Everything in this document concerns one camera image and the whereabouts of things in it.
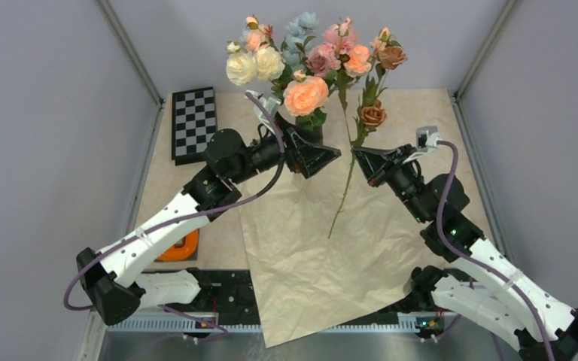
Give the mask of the orange paper bouquet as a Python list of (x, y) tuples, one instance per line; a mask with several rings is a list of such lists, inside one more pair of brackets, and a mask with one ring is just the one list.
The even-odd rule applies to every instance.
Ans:
[(421, 225), (392, 191), (367, 185), (348, 147), (312, 178), (283, 173), (266, 195), (239, 210), (239, 219), (252, 281), (265, 287), (407, 294), (414, 268), (446, 264), (426, 247)]

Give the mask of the white rose stem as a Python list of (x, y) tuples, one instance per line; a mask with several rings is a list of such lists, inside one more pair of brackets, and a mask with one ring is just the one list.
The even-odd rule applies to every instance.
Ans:
[(285, 68), (282, 54), (273, 47), (246, 50), (236, 41), (226, 46), (228, 53), (225, 72), (229, 81), (244, 86), (253, 81), (271, 81), (280, 78)]

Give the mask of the small brown rose stem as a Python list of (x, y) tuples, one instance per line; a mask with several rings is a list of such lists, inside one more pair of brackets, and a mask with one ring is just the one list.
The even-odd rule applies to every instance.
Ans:
[(375, 132), (388, 118), (382, 107), (379, 96), (386, 90), (384, 85), (389, 71), (398, 68), (408, 60), (408, 56), (400, 43), (392, 40), (379, 41), (372, 46), (368, 63), (374, 70), (374, 75), (367, 75), (361, 94), (358, 96), (358, 107), (353, 121), (356, 128), (355, 138), (349, 137), (351, 149), (364, 144), (370, 133)]

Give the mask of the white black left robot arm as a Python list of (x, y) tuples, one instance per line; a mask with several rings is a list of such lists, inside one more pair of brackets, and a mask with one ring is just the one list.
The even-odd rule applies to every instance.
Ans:
[(247, 91), (265, 137), (246, 144), (235, 129), (218, 130), (203, 152), (204, 167), (146, 222), (100, 250), (83, 249), (76, 258), (80, 285), (90, 308), (113, 326), (136, 311), (172, 303), (194, 311), (208, 307), (211, 290), (187, 271), (148, 273), (148, 267), (184, 236), (207, 226), (228, 210), (243, 206), (238, 185), (264, 171), (284, 170), (311, 178), (340, 151), (323, 145), (316, 132), (301, 129), (279, 113), (274, 96)]

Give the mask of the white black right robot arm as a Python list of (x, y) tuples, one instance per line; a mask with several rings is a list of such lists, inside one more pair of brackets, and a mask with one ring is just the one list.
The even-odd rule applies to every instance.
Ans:
[(424, 224), (425, 245), (449, 266), (416, 268), (403, 310), (455, 312), (505, 341), (523, 360), (572, 360), (578, 354), (578, 308), (533, 282), (464, 215), (470, 200), (456, 176), (458, 150), (452, 150), (447, 173), (424, 180), (420, 158), (451, 146), (429, 126), (418, 129), (416, 145), (351, 150), (367, 183), (392, 189)]

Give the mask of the black cylindrical vase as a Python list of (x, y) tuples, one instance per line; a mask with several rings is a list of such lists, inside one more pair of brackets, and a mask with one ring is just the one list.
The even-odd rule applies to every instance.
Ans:
[(307, 117), (296, 117), (295, 124), (298, 134), (309, 142), (317, 145), (324, 143), (323, 129), (315, 126)]

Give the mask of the pink orange blue flowers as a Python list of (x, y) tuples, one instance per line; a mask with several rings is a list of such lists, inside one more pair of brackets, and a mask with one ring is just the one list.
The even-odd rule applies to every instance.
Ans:
[(307, 75), (314, 76), (306, 67), (311, 50), (320, 44), (334, 47), (342, 65), (339, 70), (330, 71), (323, 78), (331, 92), (348, 89), (374, 71), (367, 58), (373, 51), (372, 46), (379, 45), (380, 40), (399, 42), (385, 27), (366, 46), (358, 40), (353, 21), (348, 17), (328, 26), (321, 35), (318, 34), (318, 26), (317, 15), (310, 12), (304, 12), (291, 20), (287, 25), (287, 35), (281, 43), (281, 54), (291, 70), (302, 69)]

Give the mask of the black grey chessboard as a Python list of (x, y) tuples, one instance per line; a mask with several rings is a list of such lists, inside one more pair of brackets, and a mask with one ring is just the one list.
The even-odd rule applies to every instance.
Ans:
[(218, 130), (213, 87), (172, 94), (172, 147), (175, 165), (203, 161), (202, 153)]

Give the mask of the orange curved toy track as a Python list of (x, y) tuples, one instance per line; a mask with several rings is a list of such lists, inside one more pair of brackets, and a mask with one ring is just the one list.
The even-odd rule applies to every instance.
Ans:
[(199, 244), (199, 230), (195, 230), (162, 253), (157, 262), (181, 262), (195, 257)]

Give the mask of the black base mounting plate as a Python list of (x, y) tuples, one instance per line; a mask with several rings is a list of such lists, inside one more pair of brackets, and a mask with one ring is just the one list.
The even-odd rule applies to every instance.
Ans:
[[(200, 279), (201, 291), (190, 304), (170, 305), (185, 313), (181, 317), (158, 306), (136, 311), (111, 326), (122, 331), (169, 331), (207, 336), (214, 329), (229, 333), (261, 332), (260, 317), (251, 275), (246, 270), (198, 270), (190, 273)], [(414, 333), (428, 337), (446, 331), (455, 315), (427, 305), (414, 303), (411, 296), (371, 314), (325, 329), (327, 333)]]

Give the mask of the aluminium frame rail right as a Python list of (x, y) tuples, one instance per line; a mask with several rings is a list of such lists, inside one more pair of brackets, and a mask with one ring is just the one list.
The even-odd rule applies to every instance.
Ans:
[(482, 66), (499, 41), (500, 36), (504, 32), (504, 29), (507, 27), (507, 24), (521, 3), (522, 0), (508, 0), (504, 2), (500, 13), (498, 14), (496, 20), (493, 22), (493, 25), (485, 36), (485, 39), (479, 47), (473, 61), (470, 63), (470, 66), (467, 69), (463, 80), (460, 82), (459, 87), (453, 93), (453, 98), (456, 104), (460, 103), (469, 91), (476, 76), (481, 71)]

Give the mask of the aluminium frame rail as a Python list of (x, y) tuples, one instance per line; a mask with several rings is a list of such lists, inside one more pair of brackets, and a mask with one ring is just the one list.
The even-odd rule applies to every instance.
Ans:
[[(325, 332), (332, 326), (338, 326), (344, 322), (359, 318), (381, 308), (385, 308), (396, 302), (405, 291), (400, 288), (395, 290), (374, 290), (365, 287), (364, 295), (356, 296), (347, 287), (331, 286), (329, 290), (320, 290), (316, 286), (293, 285), (291, 287), (282, 284), (273, 284), (265, 287), (261, 282), (252, 281), (255, 300), (260, 317), (261, 332), (253, 333), (229, 333), (224, 328), (208, 323), (214, 329), (207, 336), (186, 332), (163, 332), (163, 331), (138, 331), (129, 332), (113, 330), (105, 325), (101, 317), (94, 311), (93, 317), (103, 335), (134, 335), (142, 341), (151, 335), (157, 338), (141, 347), (141, 352), (148, 348), (162, 347), (166, 341), (176, 340), (191, 347), (201, 348), (226, 344), (236, 341), (246, 335), (253, 335), (262, 341), (262, 348), (268, 349), (276, 346), (288, 346), (292, 341), (308, 338), (319, 332)], [(485, 294), (486, 297), (495, 301), (494, 307), (498, 309), (486, 309), (483, 302), (475, 302), (469, 305), (466, 300), (460, 300), (453, 305), (444, 305), (442, 310), (447, 310), (454, 315), (460, 315), (463, 321), (470, 320), (481, 324), (488, 318), (490, 323), (485, 326), (485, 334), (492, 331), (493, 326), (498, 327), (495, 335), (506, 343), (517, 339), (517, 330), (527, 330), (535, 341), (548, 338), (555, 340), (559, 326), (557, 317), (553, 315), (557, 305), (553, 296), (544, 290), (530, 291), (526, 285), (517, 282), (513, 286), (502, 284), (500, 287), (491, 286)], [(171, 304), (158, 306), (165, 311), (177, 314), (181, 317), (187, 315), (170, 307)], [(419, 337), (414, 333), (366, 333), (371, 335), (392, 335), (397, 340), (404, 339), (413, 344), (438, 344), (449, 338), (455, 329), (450, 327), (436, 336)]]
[(469, 91), (476, 76), (481, 71), (482, 66), (499, 41), (500, 36), (504, 32), (504, 29), (507, 27), (507, 24), (521, 3), (522, 0), (508, 0), (504, 2), (500, 13), (498, 14), (496, 20), (493, 22), (493, 25), (485, 36), (485, 39), (479, 47), (473, 61), (470, 63), (470, 66), (467, 69), (463, 80), (460, 82), (459, 87), (453, 93), (453, 98), (456, 104), (460, 103)]
[(121, 50), (124, 52), (126, 58), (129, 60), (135, 75), (138, 77), (141, 85), (146, 90), (148, 96), (153, 103), (161, 108), (163, 104), (163, 97), (157, 90), (157, 87), (149, 75), (149, 72), (138, 54), (132, 40), (122, 24), (121, 19), (117, 15), (112, 3), (109, 0), (96, 0), (96, 5), (99, 8), (101, 15), (105, 22), (110, 27), (113, 36), (116, 38)]

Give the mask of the aluminium frame rail left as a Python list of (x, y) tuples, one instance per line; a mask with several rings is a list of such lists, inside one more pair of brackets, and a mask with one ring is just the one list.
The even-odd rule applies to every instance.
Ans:
[(105, 22), (110, 27), (113, 36), (116, 38), (121, 50), (124, 52), (126, 58), (129, 60), (135, 75), (138, 77), (141, 85), (146, 90), (148, 96), (153, 103), (161, 108), (163, 104), (163, 97), (157, 90), (157, 87), (149, 75), (149, 72), (138, 54), (132, 40), (122, 24), (121, 19), (117, 15), (112, 3), (109, 0), (96, 0), (96, 5), (99, 8), (101, 15)]

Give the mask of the aluminium front frame rail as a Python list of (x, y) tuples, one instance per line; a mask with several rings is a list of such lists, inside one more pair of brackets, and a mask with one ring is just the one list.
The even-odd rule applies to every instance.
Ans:
[[(261, 282), (252, 281), (255, 300), (260, 317), (261, 332), (253, 333), (229, 333), (224, 328), (208, 323), (214, 329), (207, 336), (186, 332), (163, 332), (163, 331), (138, 331), (129, 332), (113, 330), (105, 325), (101, 317), (94, 311), (93, 317), (103, 335), (134, 335), (142, 341), (151, 335), (157, 338), (141, 347), (141, 352), (148, 348), (162, 347), (166, 341), (176, 340), (191, 347), (201, 348), (226, 344), (236, 341), (246, 335), (253, 335), (262, 341), (262, 348), (268, 349), (276, 346), (288, 346), (292, 341), (308, 338), (319, 332), (325, 332), (332, 326), (338, 326), (344, 322), (359, 318), (381, 308), (385, 308), (396, 302), (405, 291), (400, 288), (395, 290), (374, 290), (365, 287), (364, 295), (356, 296), (347, 287), (331, 286), (329, 290), (320, 290), (316, 286), (293, 285), (291, 287), (282, 284), (273, 284), (265, 287)], [(485, 294), (486, 297), (495, 301), (494, 307), (498, 309), (486, 309), (483, 302), (475, 302), (469, 305), (466, 300), (460, 300), (453, 305), (444, 305), (442, 310), (447, 310), (454, 315), (460, 315), (463, 321), (470, 320), (481, 324), (488, 318), (490, 323), (485, 326), (485, 334), (492, 331), (493, 326), (498, 327), (495, 335), (506, 343), (517, 339), (517, 330), (527, 330), (535, 341), (548, 338), (555, 340), (559, 326), (557, 317), (553, 315), (557, 305), (553, 296), (544, 290), (530, 291), (526, 285), (517, 282), (513, 286), (502, 284), (500, 287), (491, 286)], [(177, 314), (181, 317), (187, 315), (170, 307), (171, 304), (158, 306), (165, 311)], [(404, 339), (413, 344), (438, 344), (449, 338), (455, 329), (450, 327), (436, 336), (419, 337), (414, 333), (366, 333), (371, 335), (392, 335), (397, 340)]]

